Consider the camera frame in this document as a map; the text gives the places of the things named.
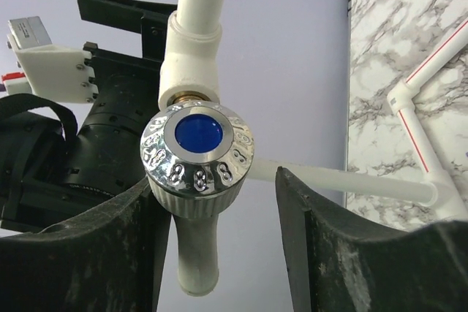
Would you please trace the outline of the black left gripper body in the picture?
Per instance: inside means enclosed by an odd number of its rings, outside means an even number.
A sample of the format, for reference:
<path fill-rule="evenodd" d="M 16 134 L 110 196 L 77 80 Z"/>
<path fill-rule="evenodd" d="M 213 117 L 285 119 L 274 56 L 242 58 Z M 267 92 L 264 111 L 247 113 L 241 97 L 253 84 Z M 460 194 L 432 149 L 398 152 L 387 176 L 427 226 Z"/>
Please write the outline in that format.
<path fill-rule="evenodd" d="M 141 134 L 158 112 L 164 49 L 141 58 L 88 43 L 94 103 L 82 124 L 65 106 L 31 94 L 1 99 L 1 227 L 38 232 L 83 213 L 144 176 Z"/>

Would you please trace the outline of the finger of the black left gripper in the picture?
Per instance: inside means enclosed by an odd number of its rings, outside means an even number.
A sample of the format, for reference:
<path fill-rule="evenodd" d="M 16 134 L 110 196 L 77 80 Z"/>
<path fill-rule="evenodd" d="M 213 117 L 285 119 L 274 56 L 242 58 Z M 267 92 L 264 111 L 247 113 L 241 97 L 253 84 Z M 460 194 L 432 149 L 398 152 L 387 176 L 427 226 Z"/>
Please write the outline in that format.
<path fill-rule="evenodd" d="M 145 59 L 162 62 L 175 4 L 139 0 L 77 0 L 84 21 L 139 34 Z"/>

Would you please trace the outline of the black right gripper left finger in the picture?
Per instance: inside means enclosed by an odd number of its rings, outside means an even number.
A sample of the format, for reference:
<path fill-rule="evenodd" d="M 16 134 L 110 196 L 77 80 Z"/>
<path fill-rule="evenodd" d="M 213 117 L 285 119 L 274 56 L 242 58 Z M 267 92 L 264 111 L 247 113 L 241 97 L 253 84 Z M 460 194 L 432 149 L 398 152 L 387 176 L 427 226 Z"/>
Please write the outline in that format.
<path fill-rule="evenodd" d="M 1 239 L 2 311 L 156 311 L 170 214 L 146 179 L 38 233 Z"/>

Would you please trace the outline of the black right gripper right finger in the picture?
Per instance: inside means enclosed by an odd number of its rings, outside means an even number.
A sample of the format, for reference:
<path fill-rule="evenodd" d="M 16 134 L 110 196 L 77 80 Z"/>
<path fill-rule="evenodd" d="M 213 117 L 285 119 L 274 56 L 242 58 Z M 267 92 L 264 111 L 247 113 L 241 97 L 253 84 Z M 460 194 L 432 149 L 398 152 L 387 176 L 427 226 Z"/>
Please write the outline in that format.
<path fill-rule="evenodd" d="M 465 311 L 467 223 L 412 232 L 377 224 L 276 171 L 295 311 Z"/>

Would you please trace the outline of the white pipe frame with fittings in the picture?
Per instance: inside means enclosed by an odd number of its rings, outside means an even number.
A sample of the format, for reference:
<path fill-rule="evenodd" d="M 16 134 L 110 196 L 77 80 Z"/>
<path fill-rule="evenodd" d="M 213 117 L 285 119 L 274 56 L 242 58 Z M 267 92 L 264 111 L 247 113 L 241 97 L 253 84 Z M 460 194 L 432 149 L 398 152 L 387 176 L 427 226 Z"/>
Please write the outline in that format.
<path fill-rule="evenodd" d="M 224 103 L 259 156 L 433 180 L 387 94 L 467 15 L 467 0 L 226 0 Z"/>

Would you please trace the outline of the white plastic water faucet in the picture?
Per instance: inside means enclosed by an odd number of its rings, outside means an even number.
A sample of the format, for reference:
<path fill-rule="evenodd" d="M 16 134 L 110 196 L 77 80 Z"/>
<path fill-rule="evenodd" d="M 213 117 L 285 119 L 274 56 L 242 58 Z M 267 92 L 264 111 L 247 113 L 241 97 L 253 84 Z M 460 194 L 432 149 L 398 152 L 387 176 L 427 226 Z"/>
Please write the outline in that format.
<path fill-rule="evenodd" d="M 157 202 L 175 221 L 180 287 L 205 296 L 219 280 L 219 214 L 233 204 L 253 163 L 252 133 L 220 104 L 179 102 L 148 122 L 140 158 Z"/>

